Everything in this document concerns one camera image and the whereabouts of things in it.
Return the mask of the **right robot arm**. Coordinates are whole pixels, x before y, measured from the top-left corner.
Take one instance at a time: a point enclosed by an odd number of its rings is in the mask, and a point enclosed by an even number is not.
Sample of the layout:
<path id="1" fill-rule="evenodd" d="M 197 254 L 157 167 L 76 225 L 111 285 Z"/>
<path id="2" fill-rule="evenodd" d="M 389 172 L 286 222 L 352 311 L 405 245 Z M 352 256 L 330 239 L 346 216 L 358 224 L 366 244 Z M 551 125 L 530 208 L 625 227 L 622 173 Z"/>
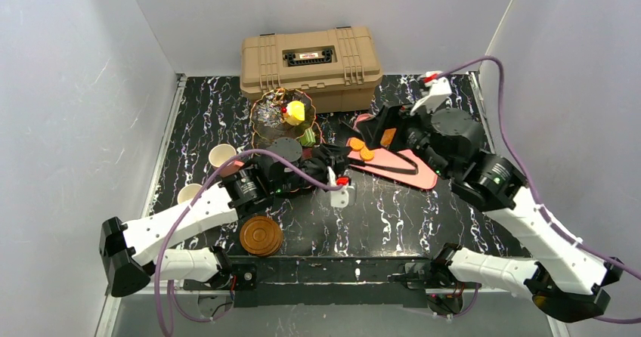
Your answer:
<path id="1" fill-rule="evenodd" d="M 530 254 L 501 258 L 448 244 L 431 262 L 434 274 L 505 290 L 565 323 L 605 313 L 611 300 L 605 287 L 621 278 L 618 261 L 593 257 L 565 240 L 553 217 L 534 200 L 526 177 L 508 159 L 484 148 L 483 125 L 467 112 L 385 105 L 355 129 L 372 150 L 412 152 Z"/>

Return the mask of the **metal tongs black handle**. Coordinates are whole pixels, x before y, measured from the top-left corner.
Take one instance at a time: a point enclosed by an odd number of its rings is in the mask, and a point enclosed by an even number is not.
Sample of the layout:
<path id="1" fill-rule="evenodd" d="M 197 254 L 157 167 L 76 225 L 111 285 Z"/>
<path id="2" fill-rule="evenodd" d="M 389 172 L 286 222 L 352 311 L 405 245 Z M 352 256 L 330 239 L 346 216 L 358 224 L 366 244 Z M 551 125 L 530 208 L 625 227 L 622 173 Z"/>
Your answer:
<path id="1" fill-rule="evenodd" d="M 345 141 L 347 147 L 349 147 L 348 140 L 354 138 L 354 135 L 355 133 L 352 133 L 351 137 Z M 389 151 L 385 148 L 379 148 L 372 151 L 375 153 L 374 159 L 365 162 L 360 158 L 359 152 L 351 150 L 348 156 L 349 165 L 354 169 L 377 175 L 414 176 L 428 169 L 426 164 L 409 150 Z"/>

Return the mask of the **black three tier cake stand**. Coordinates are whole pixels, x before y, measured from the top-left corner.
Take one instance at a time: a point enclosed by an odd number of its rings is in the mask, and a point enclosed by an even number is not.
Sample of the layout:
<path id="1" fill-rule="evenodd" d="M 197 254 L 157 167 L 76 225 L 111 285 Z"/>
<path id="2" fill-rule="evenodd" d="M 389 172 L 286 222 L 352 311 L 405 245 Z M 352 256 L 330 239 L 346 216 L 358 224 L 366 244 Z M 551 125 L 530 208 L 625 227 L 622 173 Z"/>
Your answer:
<path id="1" fill-rule="evenodd" d="M 281 113 L 281 108 L 293 100 L 300 100 L 305 105 L 305 121 L 296 126 L 284 123 Z M 310 177 L 325 181 L 327 167 L 311 155 L 311 149 L 322 143 L 322 134 L 316 118 L 316 108 L 305 92 L 285 88 L 268 91 L 256 100 L 250 109 L 252 147 L 276 153 Z M 316 134 L 316 144 L 313 147 L 303 147 L 298 138 L 310 127 Z M 314 187 L 310 181 L 270 156 L 251 156 L 249 164 L 259 170 L 259 179 L 279 197 L 292 197 Z"/>

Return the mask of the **yellow roll cake with cherry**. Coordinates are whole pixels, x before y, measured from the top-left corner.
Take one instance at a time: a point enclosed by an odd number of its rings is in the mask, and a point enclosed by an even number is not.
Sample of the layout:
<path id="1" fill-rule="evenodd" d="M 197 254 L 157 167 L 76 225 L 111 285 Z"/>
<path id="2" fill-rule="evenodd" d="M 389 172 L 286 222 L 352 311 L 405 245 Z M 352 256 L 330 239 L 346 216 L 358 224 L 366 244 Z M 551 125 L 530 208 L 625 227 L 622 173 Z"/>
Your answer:
<path id="1" fill-rule="evenodd" d="M 296 126 L 305 121 L 305 105 L 300 100 L 290 101 L 281 108 L 283 122 Z"/>

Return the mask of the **pink serving tray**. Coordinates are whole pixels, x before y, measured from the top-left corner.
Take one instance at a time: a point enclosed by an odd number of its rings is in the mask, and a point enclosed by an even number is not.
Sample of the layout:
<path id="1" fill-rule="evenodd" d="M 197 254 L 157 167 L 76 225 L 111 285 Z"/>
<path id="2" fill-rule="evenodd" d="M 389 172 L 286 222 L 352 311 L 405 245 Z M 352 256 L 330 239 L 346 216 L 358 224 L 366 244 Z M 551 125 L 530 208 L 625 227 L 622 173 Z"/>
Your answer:
<path id="1" fill-rule="evenodd" d="M 348 157 L 353 169 L 421 190 L 431 190 L 437 184 L 437 174 L 410 150 L 392 152 L 379 148 L 370 151 L 372 159 L 364 159 L 361 155 L 366 150 L 363 141 L 348 138 L 345 143 L 351 148 Z"/>

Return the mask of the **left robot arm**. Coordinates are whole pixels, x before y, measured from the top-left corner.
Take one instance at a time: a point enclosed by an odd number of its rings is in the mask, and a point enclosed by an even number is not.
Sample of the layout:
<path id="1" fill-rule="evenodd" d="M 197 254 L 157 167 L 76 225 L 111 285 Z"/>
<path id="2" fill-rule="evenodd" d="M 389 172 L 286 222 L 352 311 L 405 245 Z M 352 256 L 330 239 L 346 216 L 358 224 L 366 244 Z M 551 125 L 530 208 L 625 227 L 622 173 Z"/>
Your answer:
<path id="1" fill-rule="evenodd" d="M 193 280 L 213 289 L 226 286 L 233 268 L 221 247 L 176 249 L 175 245 L 246 216 L 263 212 L 278 197 L 316 187 L 336 208 L 351 205 L 355 192 L 344 176 L 351 148 L 320 144 L 303 156 L 301 144 L 279 138 L 266 149 L 245 150 L 225 160 L 242 166 L 227 176 L 218 168 L 196 195 L 151 216 L 131 221 L 113 217 L 101 225 L 99 253 L 109 293 L 121 298 L 150 283 Z"/>

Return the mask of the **green layered cake slice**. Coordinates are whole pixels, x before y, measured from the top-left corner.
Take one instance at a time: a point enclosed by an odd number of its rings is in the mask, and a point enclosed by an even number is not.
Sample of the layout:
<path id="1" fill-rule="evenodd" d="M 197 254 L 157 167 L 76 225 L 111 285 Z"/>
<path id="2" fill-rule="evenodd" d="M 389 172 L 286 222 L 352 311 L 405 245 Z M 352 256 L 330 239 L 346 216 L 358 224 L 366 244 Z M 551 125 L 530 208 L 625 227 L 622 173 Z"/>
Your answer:
<path id="1" fill-rule="evenodd" d="M 316 144 L 316 134 L 312 127 L 305 129 L 302 136 L 298 138 L 303 147 L 313 147 Z"/>

